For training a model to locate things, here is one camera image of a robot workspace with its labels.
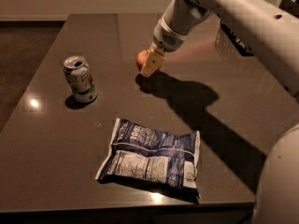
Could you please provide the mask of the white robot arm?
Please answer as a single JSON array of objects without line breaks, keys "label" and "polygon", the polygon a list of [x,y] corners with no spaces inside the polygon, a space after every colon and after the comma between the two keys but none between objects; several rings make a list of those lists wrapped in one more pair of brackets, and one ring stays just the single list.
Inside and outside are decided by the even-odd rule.
[{"label": "white robot arm", "polygon": [[[299,94],[298,19],[264,0],[172,0],[149,49],[137,55],[141,75],[154,74],[164,55],[177,50],[211,13],[251,48],[291,96]],[[299,224],[299,123],[278,139],[266,158],[252,224]]]}]

